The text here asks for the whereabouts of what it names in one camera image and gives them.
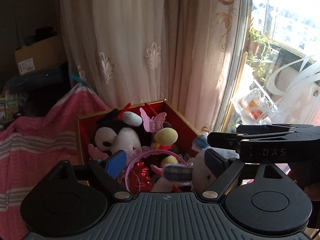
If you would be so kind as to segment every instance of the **metal screw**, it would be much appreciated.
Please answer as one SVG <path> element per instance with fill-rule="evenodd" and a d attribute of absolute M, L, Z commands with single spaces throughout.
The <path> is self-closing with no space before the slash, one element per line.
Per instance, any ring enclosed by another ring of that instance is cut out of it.
<path fill-rule="evenodd" d="M 202 196 L 205 198 L 216 198 L 218 196 L 218 193 L 215 191 L 205 191 L 202 193 Z"/>
<path fill-rule="evenodd" d="M 117 199 L 126 199 L 130 197 L 130 193 L 126 192 L 126 191 L 119 191 L 117 193 L 115 193 L 115 197 Z"/>

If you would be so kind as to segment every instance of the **red box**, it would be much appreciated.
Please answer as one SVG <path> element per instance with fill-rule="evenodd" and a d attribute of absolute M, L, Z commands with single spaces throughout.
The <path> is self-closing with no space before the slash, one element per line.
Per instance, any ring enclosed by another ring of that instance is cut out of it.
<path fill-rule="evenodd" d="M 151 105 L 157 113 L 167 113 L 165 120 L 169 122 L 172 125 L 172 128 L 178 133 L 176 144 L 185 153 L 188 153 L 190 157 L 194 157 L 196 152 L 191 149 L 192 142 L 200 133 L 177 110 L 173 109 L 171 104 L 166 100 L 150 102 L 149 105 Z M 131 106 L 130 111 L 140 115 L 140 107 L 142 107 L 149 116 L 152 116 L 144 104 Z M 89 161 L 88 144 L 96 130 L 96 121 L 109 111 L 111 110 L 90 114 L 76 119 L 79 164 L 85 164 Z"/>

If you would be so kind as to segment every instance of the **sheer curtain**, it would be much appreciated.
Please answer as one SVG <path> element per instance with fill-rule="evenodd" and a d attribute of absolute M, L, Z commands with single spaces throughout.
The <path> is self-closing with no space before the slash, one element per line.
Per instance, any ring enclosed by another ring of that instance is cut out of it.
<path fill-rule="evenodd" d="M 70 72 L 110 107 L 160 93 L 164 0 L 59 0 Z"/>
<path fill-rule="evenodd" d="M 234 49 L 238 0 L 60 0 L 70 71 L 110 107 L 167 98 L 210 130 Z"/>

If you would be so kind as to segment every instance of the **orange label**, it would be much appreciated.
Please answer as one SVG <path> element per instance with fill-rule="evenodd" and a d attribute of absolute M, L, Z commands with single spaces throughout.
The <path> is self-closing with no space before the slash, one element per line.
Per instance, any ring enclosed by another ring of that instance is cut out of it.
<path fill-rule="evenodd" d="M 247 107 L 258 107 L 258 105 L 254 100 L 251 100 Z M 261 110 L 253 110 L 250 113 L 256 120 L 258 120 L 263 114 Z"/>

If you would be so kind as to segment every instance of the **pink striped cloth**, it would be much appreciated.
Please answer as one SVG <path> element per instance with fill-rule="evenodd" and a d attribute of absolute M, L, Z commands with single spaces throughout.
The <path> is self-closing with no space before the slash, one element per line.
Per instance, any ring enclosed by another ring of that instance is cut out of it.
<path fill-rule="evenodd" d="M 45 117 L 19 117 L 0 133 L 0 237 L 20 240 L 27 233 L 20 204 L 58 161 L 77 164 L 75 118 L 108 107 L 77 84 Z"/>

